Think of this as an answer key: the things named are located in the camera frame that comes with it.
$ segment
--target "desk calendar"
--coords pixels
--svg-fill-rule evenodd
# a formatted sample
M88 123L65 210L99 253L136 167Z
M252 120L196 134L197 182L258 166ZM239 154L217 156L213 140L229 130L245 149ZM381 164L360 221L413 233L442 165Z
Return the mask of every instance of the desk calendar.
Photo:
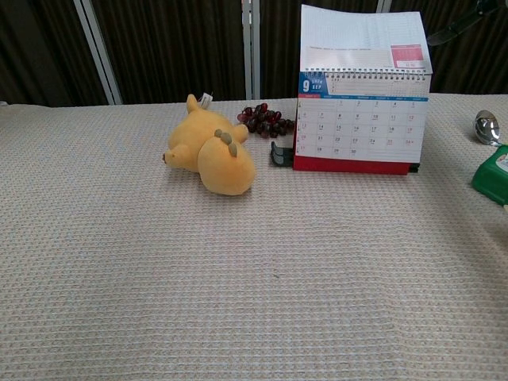
M407 173L430 87L419 13L302 6L294 169Z

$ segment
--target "metal spoon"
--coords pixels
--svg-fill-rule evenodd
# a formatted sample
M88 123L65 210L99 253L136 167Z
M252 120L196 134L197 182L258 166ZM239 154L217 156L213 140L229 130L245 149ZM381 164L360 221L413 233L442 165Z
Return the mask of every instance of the metal spoon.
M499 142L499 124L496 117L487 110L481 110L475 118L475 134L479 141L486 145L499 147L503 145Z

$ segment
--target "curtain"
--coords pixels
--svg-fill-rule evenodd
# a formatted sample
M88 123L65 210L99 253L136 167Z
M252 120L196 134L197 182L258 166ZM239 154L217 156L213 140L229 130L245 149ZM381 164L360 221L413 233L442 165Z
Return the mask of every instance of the curtain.
M474 9L476 1L393 0L391 12L420 11L427 36ZM502 7L446 44L429 47L430 90L437 93L508 94L508 9Z
M72 0L1 0L0 100L107 104Z
M94 0L122 100L245 99L241 0Z
M301 5L344 12L374 13L377 0L261 0L261 98L298 96Z

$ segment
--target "stuffed animal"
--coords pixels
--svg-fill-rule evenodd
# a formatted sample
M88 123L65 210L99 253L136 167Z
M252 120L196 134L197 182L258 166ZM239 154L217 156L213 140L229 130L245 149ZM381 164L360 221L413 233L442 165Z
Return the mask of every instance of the stuffed animal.
M190 94L187 117L169 136L163 161L169 167L198 172L213 193L240 195L256 177L252 158L241 145L247 136L245 125L232 125L225 117L202 109Z

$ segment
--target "green container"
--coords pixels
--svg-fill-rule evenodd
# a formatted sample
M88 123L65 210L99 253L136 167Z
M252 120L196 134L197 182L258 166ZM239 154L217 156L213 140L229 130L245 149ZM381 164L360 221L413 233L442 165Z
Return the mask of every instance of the green container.
M508 145L502 145L479 166L472 186L500 205L508 205Z

